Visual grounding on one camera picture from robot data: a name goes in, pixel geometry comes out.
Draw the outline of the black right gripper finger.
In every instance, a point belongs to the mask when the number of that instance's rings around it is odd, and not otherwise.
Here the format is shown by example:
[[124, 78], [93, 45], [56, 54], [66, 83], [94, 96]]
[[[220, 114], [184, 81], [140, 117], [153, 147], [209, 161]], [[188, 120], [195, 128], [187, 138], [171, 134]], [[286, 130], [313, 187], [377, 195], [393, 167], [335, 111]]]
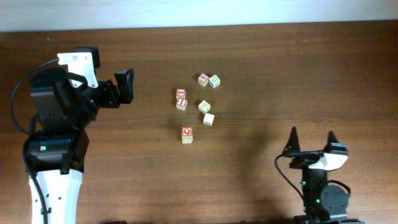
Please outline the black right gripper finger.
[[335, 151], [339, 148], [339, 142], [333, 131], [328, 132], [326, 146], [324, 147], [325, 152]]
[[300, 154], [299, 139], [298, 139], [297, 129], [294, 126], [291, 129], [289, 139], [284, 147], [284, 150], [282, 151], [282, 155], [284, 157], [295, 157], [298, 156], [299, 154]]

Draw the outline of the wooden block brown ball picture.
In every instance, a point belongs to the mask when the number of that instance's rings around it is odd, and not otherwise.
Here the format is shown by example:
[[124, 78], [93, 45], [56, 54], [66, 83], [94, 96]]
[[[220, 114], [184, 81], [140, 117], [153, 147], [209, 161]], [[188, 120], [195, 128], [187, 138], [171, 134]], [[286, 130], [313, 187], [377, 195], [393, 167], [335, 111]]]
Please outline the wooden block brown ball picture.
[[182, 127], [182, 143], [190, 144], [193, 141], [193, 129], [192, 127]]

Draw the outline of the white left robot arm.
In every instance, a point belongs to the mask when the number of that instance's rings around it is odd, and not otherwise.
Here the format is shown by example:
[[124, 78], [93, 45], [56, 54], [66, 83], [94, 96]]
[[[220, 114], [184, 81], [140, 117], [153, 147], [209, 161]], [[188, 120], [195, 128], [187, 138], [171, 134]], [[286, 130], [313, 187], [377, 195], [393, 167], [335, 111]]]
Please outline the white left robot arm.
[[22, 156], [29, 173], [32, 223], [75, 223], [78, 195], [89, 145], [86, 127], [101, 108], [119, 108], [133, 100], [134, 70], [99, 81], [97, 47], [59, 53], [58, 66], [42, 65], [30, 80], [36, 107]]

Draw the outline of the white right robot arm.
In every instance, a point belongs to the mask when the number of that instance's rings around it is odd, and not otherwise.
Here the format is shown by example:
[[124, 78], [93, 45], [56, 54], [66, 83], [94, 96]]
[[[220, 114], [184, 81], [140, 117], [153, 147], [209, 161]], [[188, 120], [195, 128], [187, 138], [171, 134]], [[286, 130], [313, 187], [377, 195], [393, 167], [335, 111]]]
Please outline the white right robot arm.
[[293, 127], [282, 153], [275, 158], [275, 166], [281, 157], [291, 158], [289, 167], [302, 171], [300, 189], [287, 182], [303, 202], [304, 214], [293, 217], [294, 223], [361, 223], [358, 219], [349, 219], [346, 212], [351, 189], [340, 181], [328, 179], [329, 172], [340, 169], [348, 160], [346, 146], [338, 142], [333, 131], [328, 133], [322, 150], [302, 151], [297, 129]]

